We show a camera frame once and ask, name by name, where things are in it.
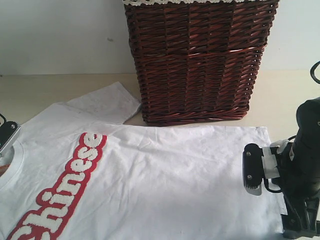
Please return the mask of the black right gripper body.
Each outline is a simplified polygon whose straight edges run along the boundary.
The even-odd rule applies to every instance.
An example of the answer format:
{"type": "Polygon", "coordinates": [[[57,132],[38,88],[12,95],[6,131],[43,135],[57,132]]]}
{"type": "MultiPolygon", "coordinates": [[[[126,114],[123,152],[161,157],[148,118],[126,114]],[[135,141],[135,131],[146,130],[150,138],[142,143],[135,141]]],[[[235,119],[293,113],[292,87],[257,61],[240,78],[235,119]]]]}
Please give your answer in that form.
{"type": "Polygon", "coordinates": [[[294,166],[292,142],[276,154],[279,177],[272,180],[283,194],[286,213],[281,222],[284,234],[319,234],[320,181],[310,178],[294,166]]]}

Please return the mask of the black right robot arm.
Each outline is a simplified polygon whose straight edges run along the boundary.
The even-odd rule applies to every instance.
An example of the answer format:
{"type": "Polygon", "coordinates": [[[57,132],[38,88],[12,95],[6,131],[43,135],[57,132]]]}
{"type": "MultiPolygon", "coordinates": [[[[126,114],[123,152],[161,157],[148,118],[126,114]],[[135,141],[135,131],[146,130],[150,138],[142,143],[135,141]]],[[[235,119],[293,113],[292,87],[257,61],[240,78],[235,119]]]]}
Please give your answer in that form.
{"type": "Polygon", "coordinates": [[[298,132],[284,150],[277,150],[277,181],[286,214],[281,216],[283,236],[296,240],[320,235],[320,100],[307,100],[296,111],[298,132]]]}

